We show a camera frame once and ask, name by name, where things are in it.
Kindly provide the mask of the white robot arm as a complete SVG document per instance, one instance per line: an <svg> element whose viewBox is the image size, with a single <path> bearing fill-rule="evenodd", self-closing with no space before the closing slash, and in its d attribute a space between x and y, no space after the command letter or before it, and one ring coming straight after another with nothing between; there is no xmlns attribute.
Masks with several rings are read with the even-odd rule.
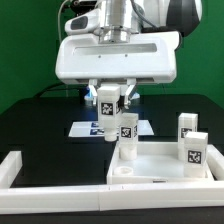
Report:
<svg viewBox="0 0 224 224"><path fill-rule="evenodd" d="M66 84L118 85L123 105L139 84L171 83L175 51L202 18L202 0L68 0L75 16L58 30L55 73Z"/></svg>

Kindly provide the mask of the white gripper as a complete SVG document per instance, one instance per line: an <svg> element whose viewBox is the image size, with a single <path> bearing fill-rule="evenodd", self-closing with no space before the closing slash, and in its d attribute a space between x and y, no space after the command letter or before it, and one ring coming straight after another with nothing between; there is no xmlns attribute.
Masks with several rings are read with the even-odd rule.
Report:
<svg viewBox="0 0 224 224"><path fill-rule="evenodd" d="M66 84L88 83L97 97L98 83L170 83L176 78L177 31L143 33L129 7L97 7L66 22L55 73ZM136 85L128 86L129 108Z"/></svg>

